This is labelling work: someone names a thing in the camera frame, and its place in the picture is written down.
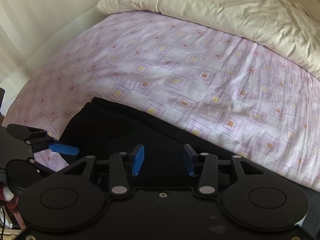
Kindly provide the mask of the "black pants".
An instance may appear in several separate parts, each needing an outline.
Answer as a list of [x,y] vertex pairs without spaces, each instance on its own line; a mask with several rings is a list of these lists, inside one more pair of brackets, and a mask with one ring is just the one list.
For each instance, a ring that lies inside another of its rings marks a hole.
[[138,178],[142,184],[153,181],[159,186],[185,184],[190,179],[181,157],[185,144],[196,153],[212,153],[219,159],[230,160],[233,155],[151,114],[102,98],[86,103],[71,118],[59,141],[79,149],[76,156],[62,156],[68,164],[87,155],[106,160],[143,144],[145,158]]

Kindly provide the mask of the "red white fuzzy sleeve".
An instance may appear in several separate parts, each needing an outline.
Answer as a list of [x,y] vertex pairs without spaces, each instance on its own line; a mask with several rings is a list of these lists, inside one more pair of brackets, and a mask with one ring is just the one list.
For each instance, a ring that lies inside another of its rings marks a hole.
[[24,229],[25,224],[17,207],[18,198],[10,191],[10,189],[5,184],[1,184],[0,194],[1,201],[4,201],[4,204],[8,208],[9,212],[14,215],[20,228]]

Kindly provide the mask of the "pink patterned bed sheet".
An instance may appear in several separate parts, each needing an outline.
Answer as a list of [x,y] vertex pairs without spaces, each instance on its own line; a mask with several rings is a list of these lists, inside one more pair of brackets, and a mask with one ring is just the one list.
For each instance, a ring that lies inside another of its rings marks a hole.
[[319,81],[253,41],[152,12],[112,15],[36,71],[4,124],[58,138],[95,97],[319,190]]

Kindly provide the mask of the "cream white duvet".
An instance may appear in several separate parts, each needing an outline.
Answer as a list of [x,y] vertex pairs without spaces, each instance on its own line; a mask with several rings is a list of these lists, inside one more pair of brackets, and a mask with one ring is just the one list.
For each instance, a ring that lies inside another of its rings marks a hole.
[[97,9],[147,10],[244,37],[319,77],[317,0],[99,0]]

